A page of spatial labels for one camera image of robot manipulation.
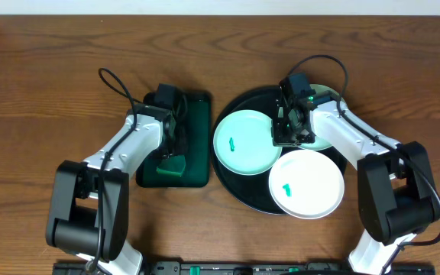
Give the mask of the green scrubbing sponge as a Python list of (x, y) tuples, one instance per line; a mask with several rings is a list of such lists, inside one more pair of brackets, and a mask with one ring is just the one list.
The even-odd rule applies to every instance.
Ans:
[(186, 158), (184, 155), (177, 155), (163, 159), (157, 165), (156, 171), (160, 175), (182, 176), (186, 169)]

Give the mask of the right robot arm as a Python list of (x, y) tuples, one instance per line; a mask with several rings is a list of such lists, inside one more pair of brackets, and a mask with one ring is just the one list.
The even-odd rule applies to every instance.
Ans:
[(386, 274), (407, 246), (440, 221), (440, 196), (429, 156), (418, 142), (401, 144), (356, 116), (336, 92), (286, 95), (277, 101), (273, 143), (295, 147), (321, 138), (357, 170), (358, 209), (364, 233), (349, 256), (356, 273)]

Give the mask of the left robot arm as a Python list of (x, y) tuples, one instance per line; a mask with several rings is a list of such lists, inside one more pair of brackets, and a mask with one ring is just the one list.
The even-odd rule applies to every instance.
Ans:
[(81, 162), (57, 167), (45, 234), (48, 245), (85, 259), (87, 273), (138, 274), (142, 254), (126, 240), (129, 180), (156, 150), (176, 141), (186, 112), (138, 103), (118, 133)]

